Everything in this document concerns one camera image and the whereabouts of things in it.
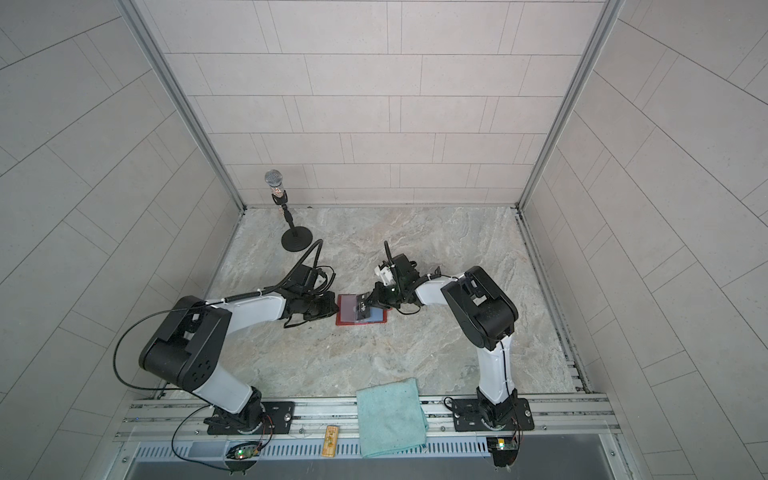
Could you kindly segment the red card holder wallet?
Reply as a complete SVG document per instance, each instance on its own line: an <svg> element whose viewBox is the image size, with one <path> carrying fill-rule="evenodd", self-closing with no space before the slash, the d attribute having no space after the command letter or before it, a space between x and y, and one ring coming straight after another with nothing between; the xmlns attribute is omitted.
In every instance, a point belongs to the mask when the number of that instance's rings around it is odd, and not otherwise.
<svg viewBox="0 0 768 480"><path fill-rule="evenodd" d="M341 294L337 297L338 312L335 322L337 326L384 324L387 322L387 311L373 306L370 306L371 317L369 319L357 321L354 311L356 296L354 294Z"/></svg>

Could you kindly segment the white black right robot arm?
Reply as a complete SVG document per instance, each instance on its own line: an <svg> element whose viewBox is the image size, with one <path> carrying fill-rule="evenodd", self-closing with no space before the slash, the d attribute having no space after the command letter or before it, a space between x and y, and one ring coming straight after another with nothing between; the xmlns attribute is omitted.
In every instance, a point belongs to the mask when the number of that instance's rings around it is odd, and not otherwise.
<svg viewBox="0 0 768 480"><path fill-rule="evenodd" d="M417 263L400 254L389 255L375 269L373 289L355 297L353 312L359 320L373 310L398 310L402 305L422 308L446 305L478 354L480 381L478 409L485 424L501 429L514 418L518 393L512 378L511 344L519 312L496 282L474 266L458 275L440 269L420 274Z"/></svg>

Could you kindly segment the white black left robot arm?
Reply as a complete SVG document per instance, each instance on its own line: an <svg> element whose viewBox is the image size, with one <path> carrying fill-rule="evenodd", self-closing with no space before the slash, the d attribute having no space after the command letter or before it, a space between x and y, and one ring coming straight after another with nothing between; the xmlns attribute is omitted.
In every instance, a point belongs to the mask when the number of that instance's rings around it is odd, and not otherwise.
<svg viewBox="0 0 768 480"><path fill-rule="evenodd" d="M276 286L219 301L180 299L139 355L143 370L213 406L204 420L210 434L248 434L262 427L266 414L261 392L219 364L228 336L256 324L290 320L304 323L336 315L329 266L295 266Z"/></svg>

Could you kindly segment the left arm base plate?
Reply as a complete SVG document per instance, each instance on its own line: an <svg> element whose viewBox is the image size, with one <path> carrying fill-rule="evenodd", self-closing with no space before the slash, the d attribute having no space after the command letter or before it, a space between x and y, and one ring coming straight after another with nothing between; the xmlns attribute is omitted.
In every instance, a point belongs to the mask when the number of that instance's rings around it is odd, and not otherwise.
<svg viewBox="0 0 768 480"><path fill-rule="evenodd" d="M203 422L209 435L287 434L290 431L295 403L289 401L248 403L241 412L230 413L215 407Z"/></svg>

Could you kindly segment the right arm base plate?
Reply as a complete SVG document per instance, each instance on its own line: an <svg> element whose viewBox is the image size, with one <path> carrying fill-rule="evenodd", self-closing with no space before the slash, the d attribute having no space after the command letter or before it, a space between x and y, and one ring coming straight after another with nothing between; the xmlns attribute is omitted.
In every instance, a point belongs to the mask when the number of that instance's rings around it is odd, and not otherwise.
<svg viewBox="0 0 768 480"><path fill-rule="evenodd" d="M452 419L456 432L516 432L535 429L533 414L525 398L516 400L510 417L500 426L492 426L484 419L477 399L451 398L451 400L454 403Z"/></svg>

